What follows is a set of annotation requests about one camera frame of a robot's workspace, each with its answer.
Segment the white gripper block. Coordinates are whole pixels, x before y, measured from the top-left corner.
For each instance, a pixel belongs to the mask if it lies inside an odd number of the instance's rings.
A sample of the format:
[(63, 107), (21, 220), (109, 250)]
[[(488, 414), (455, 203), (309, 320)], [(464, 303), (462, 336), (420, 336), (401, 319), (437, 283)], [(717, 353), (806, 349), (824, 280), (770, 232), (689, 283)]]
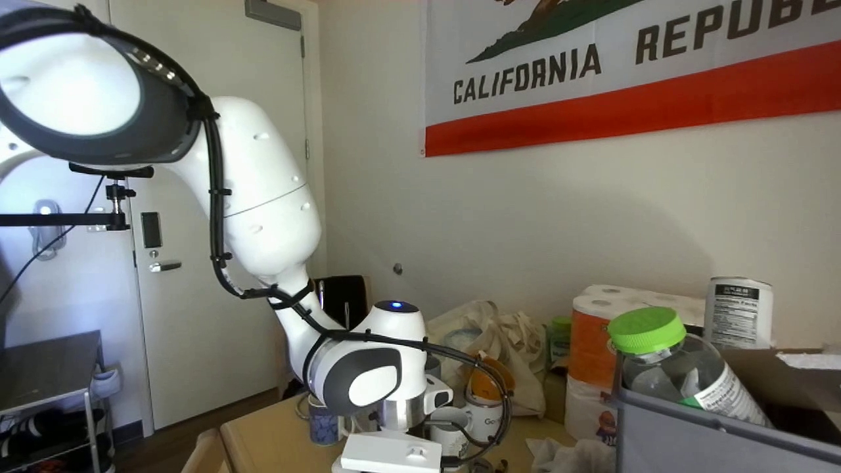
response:
[(332, 473), (439, 473), (442, 446), (408, 434), (350, 434)]

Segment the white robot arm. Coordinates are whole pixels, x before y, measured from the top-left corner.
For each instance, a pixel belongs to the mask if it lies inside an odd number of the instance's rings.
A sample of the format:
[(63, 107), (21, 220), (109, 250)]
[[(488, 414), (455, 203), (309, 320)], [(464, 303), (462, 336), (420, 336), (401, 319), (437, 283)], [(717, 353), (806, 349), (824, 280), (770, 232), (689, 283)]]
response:
[(425, 395), (420, 311), (385, 299), (354, 329), (332, 320), (307, 278), (320, 238), (312, 195), (267, 114), (213, 98), (155, 44), (71, 11), (17, 3), (0, 15), (3, 163), (46, 154), (92, 171), (155, 166), (194, 191), (209, 262), (238, 262), (274, 307), (295, 375), (335, 414)]

